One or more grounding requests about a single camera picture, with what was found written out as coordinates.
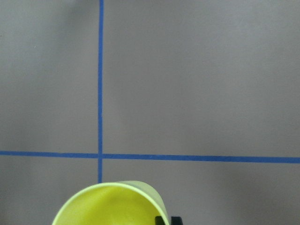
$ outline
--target blue tape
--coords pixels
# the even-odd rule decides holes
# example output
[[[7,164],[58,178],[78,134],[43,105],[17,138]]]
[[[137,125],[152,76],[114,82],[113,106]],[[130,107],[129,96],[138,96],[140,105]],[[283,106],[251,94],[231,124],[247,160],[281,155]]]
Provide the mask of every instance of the blue tape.
[[[0,151],[2,156],[31,156],[31,157],[57,157],[57,158],[98,158],[93,153],[59,153],[39,151]]]
[[[98,183],[102,182],[102,65],[103,65],[103,14],[104,0],[99,0],[98,41]]]
[[[171,161],[206,161],[206,162],[241,162],[241,163],[291,163],[300,164],[300,157],[253,157],[253,156],[187,156],[187,155],[139,155],[139,154],[99,154],[96,153],[59,153],[37,151],[0,151],[3,156],[31,156],[56,158],[101,158],[136,159],[136,160],[171,160]]]
[[[249,156],[187,156],[187,155],[138,155],[103,154],[104,159],[176,160],[241,163],[300,163],[300,157],[249,157]]]

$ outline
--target cup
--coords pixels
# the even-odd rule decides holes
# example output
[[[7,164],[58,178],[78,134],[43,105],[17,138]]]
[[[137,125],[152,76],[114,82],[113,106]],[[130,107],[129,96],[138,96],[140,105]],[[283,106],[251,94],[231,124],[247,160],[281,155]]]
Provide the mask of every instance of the cup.
[[[141,181],[100,183],[72,196],[52,225],[170,225],[159,193]]]

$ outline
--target gray floor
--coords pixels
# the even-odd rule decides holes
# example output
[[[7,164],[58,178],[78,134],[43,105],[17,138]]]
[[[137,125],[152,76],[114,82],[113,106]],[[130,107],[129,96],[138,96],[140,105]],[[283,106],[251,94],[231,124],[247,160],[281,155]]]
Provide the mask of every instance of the gray floor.
[[[105,0],[103,151],[300,157],[300,2]],[[0,151],[98,152],[98,0],[4,0]],[[3,225],[51,224],[97,159],[0,156]],[[300,165],[103,161],[185,225],[300,223]]]

